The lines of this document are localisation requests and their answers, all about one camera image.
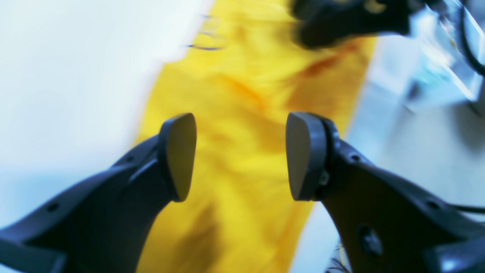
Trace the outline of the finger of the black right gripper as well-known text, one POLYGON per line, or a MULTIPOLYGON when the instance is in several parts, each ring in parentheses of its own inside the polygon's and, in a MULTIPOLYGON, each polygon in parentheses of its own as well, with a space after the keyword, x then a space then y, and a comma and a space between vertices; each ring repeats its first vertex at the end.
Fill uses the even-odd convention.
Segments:
POLYGON ((348 38, 410 32, 406 0, 294 0, 296 41, 307 49, 331 48, 348 38))

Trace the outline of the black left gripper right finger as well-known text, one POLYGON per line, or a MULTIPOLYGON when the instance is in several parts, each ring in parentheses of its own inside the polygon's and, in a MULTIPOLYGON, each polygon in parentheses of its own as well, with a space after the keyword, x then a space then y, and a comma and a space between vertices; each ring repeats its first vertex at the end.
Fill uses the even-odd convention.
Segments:
POLYGON ((330 119, 291 112, 286 161, 296 201, 321 202, 354 273, 483 273, 484 225, 374 166, 330 119))

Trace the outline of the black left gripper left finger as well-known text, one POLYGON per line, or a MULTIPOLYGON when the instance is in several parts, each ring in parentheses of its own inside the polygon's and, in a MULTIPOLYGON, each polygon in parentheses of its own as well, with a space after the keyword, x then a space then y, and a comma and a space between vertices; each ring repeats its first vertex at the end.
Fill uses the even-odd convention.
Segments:
POLYGON ((134 273, 158 214, 191 187, 196 120, 184 113, 109 169, 1 229, 1 264, 22 273, 134 273))

